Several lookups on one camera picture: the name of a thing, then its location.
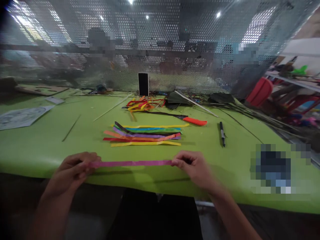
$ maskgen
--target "green paper strip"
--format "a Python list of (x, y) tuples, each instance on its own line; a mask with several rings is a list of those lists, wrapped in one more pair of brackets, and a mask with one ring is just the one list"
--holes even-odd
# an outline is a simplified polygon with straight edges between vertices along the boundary
[[(133, 130), (133, 129), (130, 129), (130, 132), (136, 132), (136, 133), (139, 133), (141, 132), (141, 130)], [(174, 128), (160, 128), (160, 129), (156, 129), (156, 130), (143, 130), (143, 132), (148, 132), (148, 133), (161, 133), (161, 132), (180, 132), (182, 134), (181, 131), (178, 131)]]

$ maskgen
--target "wooden skewer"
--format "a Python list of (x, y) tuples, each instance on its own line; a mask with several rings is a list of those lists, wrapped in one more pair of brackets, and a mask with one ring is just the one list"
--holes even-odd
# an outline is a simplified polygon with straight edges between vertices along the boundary
[(74, 121), (74, 123), (72, 124), (70, 130), (68, 131), (67, 135), (64, 137), (64, 139), (62, 140), (62, 142), (64, 140), (66, 140), (67, 136), (69, 135), (69, 133), (71, 132), (71, 130), (73, 129), (74, 125), (76, 124), (76, 122), (78, 121), (78, 119), (80, 118), (81, 114), (79, 115), (79, 117)]
[(175, 91), (175, 92), (176, 92), (176, 93), (178, 93), (181, 97), (183, 97), (183, 98), (187, 99), (189, 102), (192, 102), (193, 104), (195, 104), (195, 105), (197, 105), (197, 106), (201, 107), (203, 110), (206, 110), (207, 112), (211, 113), (213, 116), (215, 116), (215, 117), (219, 117), (219, 116), (215, 115), (213, 112), (211, 112), (211, 111), (209, 111), (208, 109), (206, 109), (205, 107), (202, 107), (200, 104), (198, 104), (198, 103), (196, 103), (196, 102), (194, 102), (194, 101), (190, 100), (189, 98), (187, 98), (187, 97), (186, 97), (186, 96), (184, 96), (183, 94), (179, 93), (178, 91)]
[(119, 104), (121, 104), (122, 102), (124, 102), (128, 97), (130, 97), (133, 93), (130, 93), (128, 96), (126, 96), (124, 99), (122, 99), (120, 102), (118, 102), (116, 105), (114, 105), (112, 108), (110, 108), (108, 111), (104, 112), (103, 114), (101, 114), (99, 117), (97, 117), (95, 120), (101, 118), (103, 115), (105, 115), (107, 112), (111, 111), (112, 109), (114, 109), (116, 106), (118, 106)]

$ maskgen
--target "pile of colored paper strips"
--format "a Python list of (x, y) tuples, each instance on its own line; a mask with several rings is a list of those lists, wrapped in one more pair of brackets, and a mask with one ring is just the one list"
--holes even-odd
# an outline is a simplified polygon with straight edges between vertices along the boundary
[(151, 97), (143, 96), (142, 98), (139, 99), (139, 101), (135, 101), (135, 99), (132, 99), (132, 101), (128, 102), (127, 107), (128, 107), (128, 111), (130, 112), (146, 111), (154, 108), (153, 105), (163, 107), (165, 102), (166, 100), (164, 100), (164, 98), (153, 99)]
[(113, 143), (111, 147), (122, 147), (129, 145), (159, 145), (170, 144), (181, 146), (181, 143), (171, 142), (167, 140), (181, 139), (181, 127), (184, 125), (169, 125), (169, 126), (121, 126), (118, 122), (114, 122), (113, 130), (104, 131), (105, 134), (112, 136), (112, 138), (104, 138), (104, 141), (114, 141), (121, 143)]

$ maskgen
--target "pen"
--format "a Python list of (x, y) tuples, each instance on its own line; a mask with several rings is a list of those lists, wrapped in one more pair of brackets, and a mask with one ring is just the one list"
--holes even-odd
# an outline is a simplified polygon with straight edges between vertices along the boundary
[(223, 146), (225, 147), (226, 144), (225, 144), (225, 138), (224, 138), (224, 133), (223, 133), (223, 125), (222, 125), (222, 122), (220, 122), (220, 130), (221, 130), (222, 144), (223, 144)]

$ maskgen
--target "paper sheet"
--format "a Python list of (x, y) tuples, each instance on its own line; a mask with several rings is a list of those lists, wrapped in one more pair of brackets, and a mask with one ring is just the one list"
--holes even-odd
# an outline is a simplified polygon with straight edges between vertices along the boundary
[(30, 126), (40, 116), (52, 109), (54, 105), (11, 110), (0, 115), (0, 130)]
[(45, 100), (52, 102), (52, 103), (55, 103), (55, 104), (60, 104), (60, 103), (64, 102), (64, 100), (62, 100), (60, 98), (55, 98), (55, 97), (47, 97), (47, 98), (45, 98)]

